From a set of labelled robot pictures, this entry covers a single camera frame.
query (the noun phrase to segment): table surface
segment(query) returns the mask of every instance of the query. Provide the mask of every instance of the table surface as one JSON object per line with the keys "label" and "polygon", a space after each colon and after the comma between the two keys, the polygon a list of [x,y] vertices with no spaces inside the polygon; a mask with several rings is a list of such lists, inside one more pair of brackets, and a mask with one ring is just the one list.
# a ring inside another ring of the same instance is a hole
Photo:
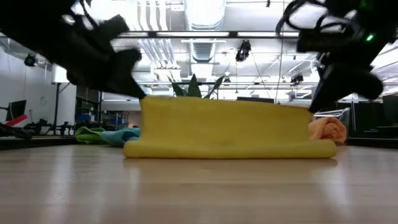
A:
{"label": "table surface", "polygon": [[335,159],[124,159],[121,149],[0,151],[2,223],[398,223],[398,151]]}

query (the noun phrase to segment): ceiling light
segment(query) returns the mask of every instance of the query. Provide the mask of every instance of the ceiling light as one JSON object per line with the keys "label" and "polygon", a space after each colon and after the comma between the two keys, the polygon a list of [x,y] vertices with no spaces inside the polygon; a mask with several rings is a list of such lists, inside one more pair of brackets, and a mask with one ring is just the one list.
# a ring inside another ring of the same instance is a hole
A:
{"label": "ceiling light", "polygon": [[28,67],[34,67],[34,66],[36,66],[36,63],[37,63],[36,55],[34,55],[34,54],[32,54],[32,53],[29,53],[29,54],[27,55],[27,57],[25,58],[24,63],[25,63],[25,65],[28,66]]}
{"label": "ceiling light", "polygon": [[125,32],[119,35],[119,37],[147,37],[147,36],[148,36],[147,32],[136,32],[136,31]]}
{"label": "ceiling light", "polygon": [[186,32],[158,32],[158,37],[227,37],[229,32],[218,32],[218,31],[186,31]]}
{"label": "ceiling light", "polygon": [[[275,32],[238,32],[238,37],[276,37]],[[281,37],[299,37],[298,32],[283,32]]]}
{"label": "ceiling light", "polygon": [[201,39],[196,39],[196,40],[181,40],[181,43],[183,44],[192,44],[192,43],[205,43],[205,44],[225,44],[225,40],[201,40]]}
{"label": "ceiling light", "polygon": [[244,62],[249,57],[251,51],[251,44],[249,40],[243,40],[241,46],[236,53],[235,60],[237,62]]}
{"label": "ceiling light", "polygon": [[224,79],[224,83],[230,83],[230,82],[231,82],[231,79],[229,77],[226,77]]}

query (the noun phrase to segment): wire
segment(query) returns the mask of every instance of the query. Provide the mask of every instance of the wire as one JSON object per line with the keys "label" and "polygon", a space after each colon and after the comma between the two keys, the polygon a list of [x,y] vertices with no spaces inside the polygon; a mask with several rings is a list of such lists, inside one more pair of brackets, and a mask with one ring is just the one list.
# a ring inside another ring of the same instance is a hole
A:
{"label": "wire", "polygon": [[264,85],[264,89],[265,89],[265,90],[266,90],[266,92],[267,92],[268,98],[271,98],[271,97],[269,96],[269,93],[268,93],[268,90],[267,90],[266,84],[264,83],[264,80],[262,79],[262,76],[261,76],[261,73],[260,73],[259,67],[257,66],[256,58],[254,58],[254,53],[253,53],[253,51],[252,51],[252,50],[251,50],[250,52],[251,52],[251,55],[252,55],[252,57],[253,57],[253,60],[254,60],[254,65],[256,66],[257,73],[259,74],[259,77],[260,77],[260,79],[261,79],[261,83],[262,83],[262,85]]}
{"label": "wire", "polygon": [[280,43],[280,58],[279,58],[279,78],[278,78],[278,84],[276,85],[276,93],[275,93],[275,102],[274,103],[276,103],[276,101],[278,99],[279,83],[280,83],[280,78],[282,77],[282,57],[284,55],[284,51],[283,51],[284,50],[284,40],[281,39],[280,41],[281,41],[281,43]]}
{"label": "wire", "polygon": [[235,74],[236,74],[236,91],[235,93],[239,93],[238,92],[238,62],[235,61]]}

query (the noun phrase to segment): orange towel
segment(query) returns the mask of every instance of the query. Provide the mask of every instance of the orange towel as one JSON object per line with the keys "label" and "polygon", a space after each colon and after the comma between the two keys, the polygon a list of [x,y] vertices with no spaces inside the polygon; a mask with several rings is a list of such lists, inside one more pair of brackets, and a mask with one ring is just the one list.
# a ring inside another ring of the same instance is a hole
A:
{"label": "orange towel", "polygon": [[344,144],[347,138],[346,127],[336,118],[316,119],[308,125],[310,140],[330,139],[336,144]]}

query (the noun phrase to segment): towel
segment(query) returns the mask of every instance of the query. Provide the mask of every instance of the towel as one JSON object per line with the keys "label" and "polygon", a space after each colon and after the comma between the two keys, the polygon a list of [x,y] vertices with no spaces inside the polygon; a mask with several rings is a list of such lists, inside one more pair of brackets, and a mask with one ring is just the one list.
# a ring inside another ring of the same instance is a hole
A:
{"label": "towel", "polygon": [[103,132],[105,132],[103,128],[88,129],[86,127],[81,127],[77,129],[75,137],[77,141],[86,144],[107,144],[107,142],[100,137]]}
{"label": "towel", "polygon": [[139,128],[126,128],[118,131],[105,131],[101,133],[101,139],[110,146],[123,147],[126,141],[136,141],[139,139]]}
{"label": "towel", "polygon": [[308,125],[310,140],[329,139],[335,144],[344,144],[347,138],[346,127],[337,118],[316,119]]}

